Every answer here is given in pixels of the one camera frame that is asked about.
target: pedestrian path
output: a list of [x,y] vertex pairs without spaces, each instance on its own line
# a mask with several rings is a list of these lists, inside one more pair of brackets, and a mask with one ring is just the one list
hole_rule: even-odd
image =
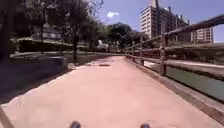
[[222,128],[124,57],[77,67],[2,105],[15,128]]

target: hedge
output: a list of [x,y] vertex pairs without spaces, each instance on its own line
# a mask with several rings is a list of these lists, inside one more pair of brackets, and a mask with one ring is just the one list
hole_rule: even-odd
[[107,50],[104,48],[88,48],[88,47],[78,47],[79,51],[84,52],[106,52]]
[[16,42],[19,52],[37,52],[43,49],[44,51],[70,51],[72,50],[72,45],[61,44],[57,42],[44,41],[42,44],[38,40],[32,39],[19,39]]

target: water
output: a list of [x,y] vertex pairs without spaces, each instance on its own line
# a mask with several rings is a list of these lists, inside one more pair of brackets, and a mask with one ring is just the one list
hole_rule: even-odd
[[[145,66],[154,71],[159,71],[159,64],[145,62]],[[222,81],[171,67],[167,67],[166,75],[224,102],[224,82]]]

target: blue sky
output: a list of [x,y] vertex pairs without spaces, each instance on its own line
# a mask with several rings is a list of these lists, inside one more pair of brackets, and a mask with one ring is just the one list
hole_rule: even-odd
[[[122,22],[139,30],[140,11],[150,3],[151,0],[104,0],[99,17],[106,24]],[[174,14],[183,14],[191,23],[224,14],[224,0],[159,0],[159,3],[163,8],[171,6]],[[214,28],[214,40],[224,42],[224,25]]]

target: wooden railing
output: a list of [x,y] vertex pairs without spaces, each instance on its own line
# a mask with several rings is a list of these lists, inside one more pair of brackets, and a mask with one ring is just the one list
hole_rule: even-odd
[[[178,28],[176,30],[165,32],[163,30],[160,36],[151,38],[149,40],[143,41],[141,38],[141,42],[138,44],[134,44],[131,47],[126,48],[126,57],[135,61],[136,59],[140,60],[140,65],[144,66],[144,61],[149,61],[152,63],[160,64],[160,75],[166,75],[167,66],[193,72],[199,75],[207,76],[210,78],[214,78],[217,80],[224,81],[224,72],[217,72],[214,70],[209,70],[206,68],[198,68],[197,66],[186,65],[184,63],[175,63],[172,59],[167,57],[167,52],[175,52],[180,50],[188,50],[188,51],[200,51],[200,50],[224,50],[224,44],[188,44],[188,45],[180,45],[180,46],[171,46],[168,47],[169,40],[182,33],[190,33],[196,31],[198,29],[214,27],[217,25],[224,24],[224,14],[219,15],[217,17],[211,18],[209,20],[202,21],[198,24],[188,25],[182,28]],[[160,42],[160,48],[150,48],[145,49],[144,45],[150,44],[152,42]],[[145,57],[145,53],[156,53],[157,58]]]

